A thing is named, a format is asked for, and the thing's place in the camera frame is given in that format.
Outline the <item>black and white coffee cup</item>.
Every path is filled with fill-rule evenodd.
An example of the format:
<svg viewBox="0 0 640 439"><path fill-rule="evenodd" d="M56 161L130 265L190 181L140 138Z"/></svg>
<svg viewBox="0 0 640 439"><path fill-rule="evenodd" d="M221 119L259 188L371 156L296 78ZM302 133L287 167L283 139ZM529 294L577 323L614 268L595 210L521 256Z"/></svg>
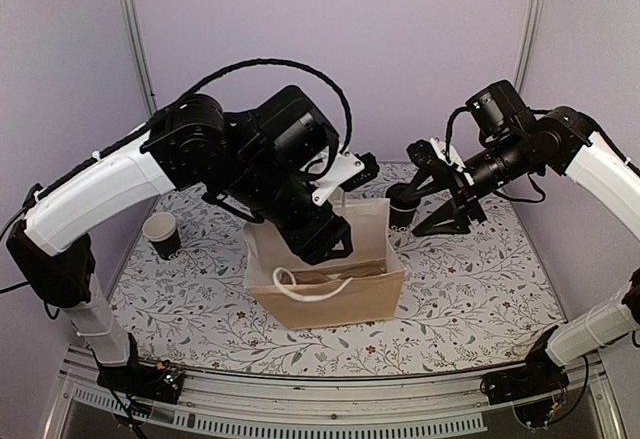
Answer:
<svg viewBox="0 0 640 439"><path fill-rule="evenodd" d="M389 228L392 231L406 231L412 224L420 199L405 199L406 183L396 183L385 191L389 200Z"/></svg>

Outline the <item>brown cardboard cup carrier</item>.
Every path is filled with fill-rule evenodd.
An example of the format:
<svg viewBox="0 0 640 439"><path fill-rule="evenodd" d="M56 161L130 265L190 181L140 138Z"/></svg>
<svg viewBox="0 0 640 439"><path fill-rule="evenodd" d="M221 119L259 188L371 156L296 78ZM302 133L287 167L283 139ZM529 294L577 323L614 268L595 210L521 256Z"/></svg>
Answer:
<svg viewBox="0 0 640 439"><path fill-rule="evenodd" d="M386 272L384 261L368 261L348 266L294 271L293 277L298 284L323 284L333 280L377 276Z"/></svg>

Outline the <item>brown paper bag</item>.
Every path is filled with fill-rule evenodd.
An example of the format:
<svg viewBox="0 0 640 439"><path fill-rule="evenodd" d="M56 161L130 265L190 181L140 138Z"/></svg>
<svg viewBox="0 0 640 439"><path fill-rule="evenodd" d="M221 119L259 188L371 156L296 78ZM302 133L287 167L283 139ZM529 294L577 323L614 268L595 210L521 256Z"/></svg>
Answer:
<svg viewBox="0 0 640 439"><path fill-rule="evenodd" d="M289 330L394 317L405 269L388 238L390 201L349 200L337 212L351 226L354 251L316 266L294 256L273 225L244 226L244 287Z"/></svg>

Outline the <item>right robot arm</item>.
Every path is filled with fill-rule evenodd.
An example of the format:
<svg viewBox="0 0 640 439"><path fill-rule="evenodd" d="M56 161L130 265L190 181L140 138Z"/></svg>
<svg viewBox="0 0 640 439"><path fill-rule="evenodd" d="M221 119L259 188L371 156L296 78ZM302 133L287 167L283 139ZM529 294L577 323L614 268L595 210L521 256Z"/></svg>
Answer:
<svg viewBox="0 0 640 439"><path fill-rule="evenodd" d="M541 331L573 319L629 282L632 234L592 195L550 175L540 205L489 201L487 223L466 236L423 241L426 327L414 363L451 372L521 360Z"/></svg>

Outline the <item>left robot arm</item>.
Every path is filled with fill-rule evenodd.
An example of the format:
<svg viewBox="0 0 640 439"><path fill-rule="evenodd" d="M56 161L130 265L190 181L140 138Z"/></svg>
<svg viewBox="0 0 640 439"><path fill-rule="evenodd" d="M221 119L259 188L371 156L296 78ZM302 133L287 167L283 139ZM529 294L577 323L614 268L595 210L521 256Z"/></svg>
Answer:
<svg viewBox="0 0 640 439"><path fill-rule="evenodd" d="M352 251L350 226L314 197L317 179L302 171L338 144L337 131L298 87L244 112L194 94L54 190L37 191L7 248L36 295L67 314L116 383L138 393L149 374L95 279L90 231L144 200L202 184L207 203L234 198L253 221L271 222L305 263L344 258Z"/></svg>

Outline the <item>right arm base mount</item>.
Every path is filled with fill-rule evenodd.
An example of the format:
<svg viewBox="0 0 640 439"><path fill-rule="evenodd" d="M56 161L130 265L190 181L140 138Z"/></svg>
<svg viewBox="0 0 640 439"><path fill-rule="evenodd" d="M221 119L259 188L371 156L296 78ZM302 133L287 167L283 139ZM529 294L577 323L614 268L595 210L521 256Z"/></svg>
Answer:
<svg viewBox="0 0 640 439"><path fill-rule="evenodd" d="M589 382L589 360L583 355L585 366L583 385L574 403L563 413L567 405L569 378L564 366L555 364L546 354L547 342L553 329L540 337L527 353L524 364L517 368L485 374L480 382L480 392L491 405L530 398L558 390L558 398L517 406L513 409L518 422L532 430L546 429L567 419L580 405Z"/></svg>

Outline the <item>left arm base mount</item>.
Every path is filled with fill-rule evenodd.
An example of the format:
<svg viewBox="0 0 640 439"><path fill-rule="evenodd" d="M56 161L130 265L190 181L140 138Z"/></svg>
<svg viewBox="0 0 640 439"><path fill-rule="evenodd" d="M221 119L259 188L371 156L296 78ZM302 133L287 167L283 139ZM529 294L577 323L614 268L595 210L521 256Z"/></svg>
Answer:
<svg viewBox="0 0 640 439"><path fill-rule="evenodd" d="M176 405L184 384L184 369L170 360L160 360L153 365L140 362L137 342L128 334L129 358L125 365L106 366L96 361L99 376L97 384L124 393L127 397L139 397Z"/></svg>

